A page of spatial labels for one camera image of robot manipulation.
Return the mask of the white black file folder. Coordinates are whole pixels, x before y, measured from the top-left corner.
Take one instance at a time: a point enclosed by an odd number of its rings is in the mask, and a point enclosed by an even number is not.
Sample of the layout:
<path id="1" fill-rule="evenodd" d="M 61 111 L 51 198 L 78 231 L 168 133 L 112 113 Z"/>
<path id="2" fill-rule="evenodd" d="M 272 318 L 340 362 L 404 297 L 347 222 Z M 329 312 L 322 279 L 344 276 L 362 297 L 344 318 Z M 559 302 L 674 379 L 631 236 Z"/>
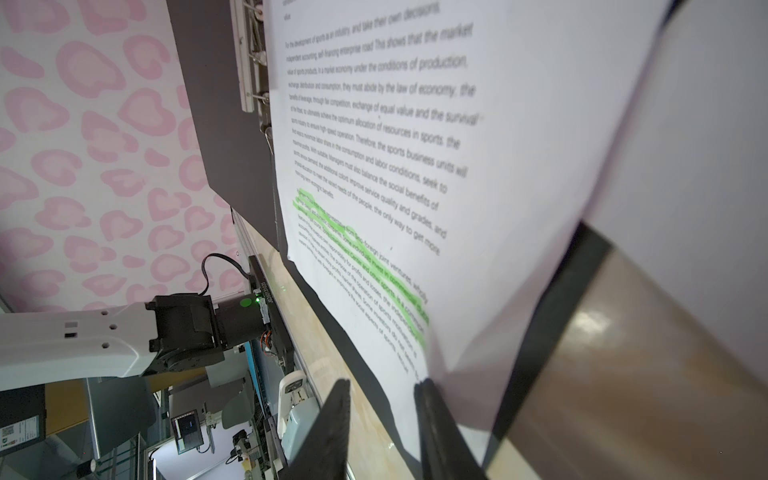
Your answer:
<path id="1" fill-rule="evenodd" d="M 288 260 L 282 211 L 278 205 L 274 159 L 257 112 L 242 110 L 230 4 L 219 1 L 170 1 L 167 4 L 180 65 L 190 102 L 196 135 L 211 188 L 229 203 L 234 220 L 252 222 L 268 246 L 276 250 L 279 266 L 289 284 L 297 287 L 306 314 L 286 314 L 295 334 L 305 332 L 298 323 L 313 320 L 320 335 L 314 345 L 327 346 L 338 356 L 349 376 L 360 386 L 387 434 L 396 438 L 394 416 L 379 382 L 365 364 L 336 319 Z M 526 396 L 554 352 L 577 304 L 609 252 L 608 242 L 585 224 L 579 224 L 571 244 L 544 293 L 522 343 L 522 357 L 507 380 L 501 412 L 489 445 L 484 449 L 489 466 L 508 459 L 512 444 L 508 433 Z"/>

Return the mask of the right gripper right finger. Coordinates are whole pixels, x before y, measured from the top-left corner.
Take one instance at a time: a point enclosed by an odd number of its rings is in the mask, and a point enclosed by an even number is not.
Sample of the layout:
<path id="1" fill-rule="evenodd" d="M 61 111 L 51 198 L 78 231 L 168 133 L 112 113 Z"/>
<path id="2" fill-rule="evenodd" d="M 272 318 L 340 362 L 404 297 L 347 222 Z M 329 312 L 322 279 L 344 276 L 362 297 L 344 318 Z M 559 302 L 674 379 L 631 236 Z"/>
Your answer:
<path id="1" fill-rule="evenodd" d="M 414 386 L 424 479 L 486 479 L 440 390 L 431 379 Z"/>

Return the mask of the printed paper sheet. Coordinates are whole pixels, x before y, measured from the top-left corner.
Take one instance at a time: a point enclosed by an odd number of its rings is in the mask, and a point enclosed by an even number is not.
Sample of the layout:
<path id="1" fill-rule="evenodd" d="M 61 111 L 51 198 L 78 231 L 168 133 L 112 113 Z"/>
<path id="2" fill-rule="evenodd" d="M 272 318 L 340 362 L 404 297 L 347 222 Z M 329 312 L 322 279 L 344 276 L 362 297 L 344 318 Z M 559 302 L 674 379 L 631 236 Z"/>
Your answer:
<path id="1" fill-rule="evenodd" d="M 487 451 L 665 1 L 268 1 L 287 255 L 419 452 L 431 379 Z"/>
<path id="2" fill-rule="evenodd" d="M 765 2 L 672 9 L 585 220 L 766 379 Z"/>

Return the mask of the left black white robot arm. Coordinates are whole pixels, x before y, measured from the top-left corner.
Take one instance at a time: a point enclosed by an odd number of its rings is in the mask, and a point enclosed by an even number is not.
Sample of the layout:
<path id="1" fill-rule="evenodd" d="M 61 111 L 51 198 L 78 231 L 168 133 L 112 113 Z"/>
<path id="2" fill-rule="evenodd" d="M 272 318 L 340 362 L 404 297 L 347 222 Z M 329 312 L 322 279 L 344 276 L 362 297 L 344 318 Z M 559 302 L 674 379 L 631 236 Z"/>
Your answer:
<path id="1" fill-rule="evenodd" d="M 183 372 L 214 365 L 257 339 L 269 313 L 256 294 L 214 302 L 159 295 L 105 309 L 1 317 L 1 388 Z"/>

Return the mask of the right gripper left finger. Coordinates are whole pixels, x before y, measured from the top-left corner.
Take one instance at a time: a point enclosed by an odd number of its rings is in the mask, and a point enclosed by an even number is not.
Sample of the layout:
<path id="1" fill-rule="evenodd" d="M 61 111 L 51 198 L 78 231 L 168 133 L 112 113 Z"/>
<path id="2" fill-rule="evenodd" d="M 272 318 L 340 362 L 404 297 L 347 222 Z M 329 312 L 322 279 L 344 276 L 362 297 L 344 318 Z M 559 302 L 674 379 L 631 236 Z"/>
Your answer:
<path id="1" fill-rule="evenodd" d="M 339 379 L 326 398 L 301 448 L 282 470 L 280 478 L 346 479 L 350 409 L 350 381 Z"/>

